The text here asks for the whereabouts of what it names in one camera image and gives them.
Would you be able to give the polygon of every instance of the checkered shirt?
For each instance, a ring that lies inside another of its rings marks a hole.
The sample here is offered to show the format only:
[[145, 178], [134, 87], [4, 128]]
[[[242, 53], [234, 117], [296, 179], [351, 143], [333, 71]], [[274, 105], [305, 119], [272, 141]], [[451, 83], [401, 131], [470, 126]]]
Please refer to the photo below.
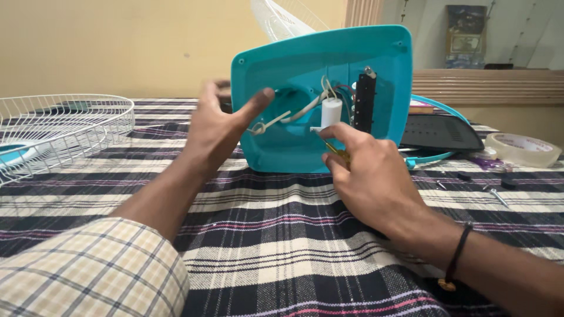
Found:
[[178, 316], [187, 293], [173, 246], [122, 218], [91, 222], [0, 262], [1, 316]]

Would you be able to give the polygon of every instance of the checkered tablecloth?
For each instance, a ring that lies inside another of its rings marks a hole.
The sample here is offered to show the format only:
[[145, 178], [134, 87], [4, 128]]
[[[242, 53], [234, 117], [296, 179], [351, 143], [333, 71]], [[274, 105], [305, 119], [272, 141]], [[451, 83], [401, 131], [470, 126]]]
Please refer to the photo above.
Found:
[[[136, 127], [58, 173], [0, 188], [0, 257], [103, 218], [180, 153], [196, 99], [137, 99]], [[485, 138], [494, 132], [473, 125]], [[564, 261], [564, 157], [551, 168], [513, 165], [496, 186], [461, 157], [411, 171], [425, 202], [475, 230], [557, 263]], [[456, 178], [471, 174], [472, 182]], [[446, 186], [437, 188], [440, 179]], [[190, 276], [190, 316], [503, 315], [478, 293], [437, 285], [444, 273], [399, 252], [338, 199], [329, 174], [258, 173], [234, 150], [198, 194], [174, 242]]]

